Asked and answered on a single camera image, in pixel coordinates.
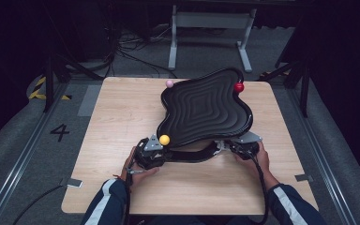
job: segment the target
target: black wavy tray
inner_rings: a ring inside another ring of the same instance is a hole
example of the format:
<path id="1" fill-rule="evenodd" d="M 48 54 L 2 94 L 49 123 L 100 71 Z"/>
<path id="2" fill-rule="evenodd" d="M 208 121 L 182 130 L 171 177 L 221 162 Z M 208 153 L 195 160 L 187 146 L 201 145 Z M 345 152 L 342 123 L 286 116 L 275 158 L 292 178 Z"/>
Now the black wavy tray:
<path id="1" fill-rule="evenodd" d="M 157 136 L 168 135 L 167 147 L 176 148 L 248 132 L 252 111 L 233 91 L 233 86 L 243 81 L 242 72 L 229 67 L 166 88 L 161 94 L 166 116 L 157 128 Z"/>

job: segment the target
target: sleeve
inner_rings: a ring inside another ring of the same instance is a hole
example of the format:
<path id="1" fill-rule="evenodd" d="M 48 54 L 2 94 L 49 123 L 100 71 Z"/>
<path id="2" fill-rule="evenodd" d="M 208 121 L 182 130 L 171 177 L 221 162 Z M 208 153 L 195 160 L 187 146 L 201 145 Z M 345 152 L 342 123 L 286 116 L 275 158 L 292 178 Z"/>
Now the sleeve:
<path id="1" fill-rule="evenodd" d="M 321 214 L 292 186 L 279 184 L 270 188 L 268 202 L 280 224 L 326 224 Z"/>
<path id="2" fill-rule="evenodd" d="M 89 204 L 81 224 L 119 225 L 127 204 L 125 182 L 120 179 L 106 181 Z"/>

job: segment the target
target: person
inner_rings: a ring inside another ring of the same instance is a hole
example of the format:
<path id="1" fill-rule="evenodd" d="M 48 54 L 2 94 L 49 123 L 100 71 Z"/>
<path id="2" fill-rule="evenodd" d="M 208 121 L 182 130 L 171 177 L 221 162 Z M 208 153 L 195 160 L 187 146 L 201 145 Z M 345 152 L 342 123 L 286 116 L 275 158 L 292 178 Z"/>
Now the person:
<path id="1" fill-rule="evenodd" d="M 267 190 L 268 203 L 273 216 L 280 224 L 326 224 L 320 213 L 308 202 L 303 200 L 296 189 L 292 186 L 280 183 L 276 177 L 271 174 L 269 169 L 270 160 L 268 153 L 265 151 L 263 143 L 259 142 L 259 153 L 256 160 L 259 162 L 262 172 L 264 174 L 264 182 Z M 130 156 L 125 162 L 124 168 L 131 161 L 135 148 L 132 149 Z M 251 175 L 259 180 L 259 173 L 252 160 L 243 160 L 234 154 L 235 161 L 245 166 Z M 134 163 L 133 170 L 141 170 L 137 163 Z M 154 175 L 159 171 L 159 168 L 133 174 L 133 184 L 130 186 L 131 190 L 135 189 L 145 178 Z M 115 177 L 106 181 L 100 191 L 97 193 L 93 201 L 90 203 L 84 217 L 82 224 L 122 224 L 125 205 L 127 203 L 127 191 L 125 180 L 128 176 L 124 169 L 120 177 Z M 179 225 L 211 225 L 204 223 L 198 217 L 184 216 L 179 217 L 155 217 L 148 223 L 143 225 L 158 225 L 158 224 L 179 224 Z M 251 224 L 248 217 L 233 217 L 229 219 L 226 225 Z"/>

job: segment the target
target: yellow ball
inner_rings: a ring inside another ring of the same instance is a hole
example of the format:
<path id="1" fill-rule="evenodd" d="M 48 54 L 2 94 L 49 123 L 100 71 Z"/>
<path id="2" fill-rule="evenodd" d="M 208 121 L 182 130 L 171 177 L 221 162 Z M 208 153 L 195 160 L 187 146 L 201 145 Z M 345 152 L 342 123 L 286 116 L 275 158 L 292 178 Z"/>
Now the yellow ball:
<path id="1" fill-rule="evenodd" d="M 160 138 L 159 138 L 159 142 L 160 142 L 160 144 L 162 144 L 162 145 L 168 145 L 168 143 L 171 141 L 171 139 L 169 138 L 169 136 L 168 135 L 162 135 L 162 136 L 160 136 Z"/>

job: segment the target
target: light wood tabletop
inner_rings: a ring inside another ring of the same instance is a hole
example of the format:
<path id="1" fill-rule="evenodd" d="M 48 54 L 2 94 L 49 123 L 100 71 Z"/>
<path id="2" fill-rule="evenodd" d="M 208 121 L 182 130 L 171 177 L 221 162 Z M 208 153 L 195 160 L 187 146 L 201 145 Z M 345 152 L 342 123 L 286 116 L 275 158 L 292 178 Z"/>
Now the light wood tabletop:
<path id="1" fill-rule="evenodd" d="M 83 184 L 67 189 L 64 212 L 84 213 L 102 183 L 121 173 L 132 146 L 155 134 L 165 115 L 160 94 L 167 80 L 105 79 L 71 176 Z M 295 179 L 304 171 L 270 85 L 244 85 L 240 98 L 253 111 L 250 131 L 262 137 L 273 175 L 318 209 L 308 181 Z M 262 215 L 263 210 L 260 183 L 226 151 L 201 163 L 165 163 L 132 192 L 130 206 L 131 214 L 153 215 Z"/>

